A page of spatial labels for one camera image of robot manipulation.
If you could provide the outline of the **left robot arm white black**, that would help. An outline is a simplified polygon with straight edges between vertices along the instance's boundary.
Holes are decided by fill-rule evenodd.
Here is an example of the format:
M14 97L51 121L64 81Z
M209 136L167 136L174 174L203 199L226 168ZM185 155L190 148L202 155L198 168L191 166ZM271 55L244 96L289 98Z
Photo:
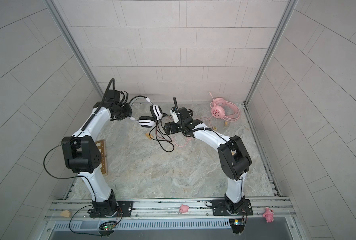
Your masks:
M81 177L92 196L93 207L88 210L91 218L130 217L134 202L116 201L114 191L104 179L100 165L102 154L96 139L109 120L123 120L132 115L129 104L98 102L84 125L71 137L64 137L62 150L66 167Z

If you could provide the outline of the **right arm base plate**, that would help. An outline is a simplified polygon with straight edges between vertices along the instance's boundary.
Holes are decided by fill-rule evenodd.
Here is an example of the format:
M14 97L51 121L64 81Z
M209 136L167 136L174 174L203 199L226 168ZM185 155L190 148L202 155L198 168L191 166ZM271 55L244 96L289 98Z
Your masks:
M212 211L214 216L252 216L253 210L249 199L242 199L238 203L230 200L212 200Z

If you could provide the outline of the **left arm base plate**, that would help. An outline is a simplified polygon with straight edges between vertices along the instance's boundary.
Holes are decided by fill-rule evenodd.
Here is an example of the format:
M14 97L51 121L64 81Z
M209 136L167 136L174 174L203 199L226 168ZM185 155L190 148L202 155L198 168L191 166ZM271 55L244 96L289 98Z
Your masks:
M133 201L104 201L92 202L93 207L88 210L91 218L130 217L133 210Z

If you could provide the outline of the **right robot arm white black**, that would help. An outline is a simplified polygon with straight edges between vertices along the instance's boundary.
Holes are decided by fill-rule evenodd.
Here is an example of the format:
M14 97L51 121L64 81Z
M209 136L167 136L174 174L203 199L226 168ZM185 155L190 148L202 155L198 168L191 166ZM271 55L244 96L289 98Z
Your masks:
M172 121L165 124L164 131L167 135L181 132L217 150L221 169L227 176L227 190L223 201L211 202L215 216L253 215L250 200L244 194L245 178L252 160L239 136L219 134L200 120L192 120L186 125Z

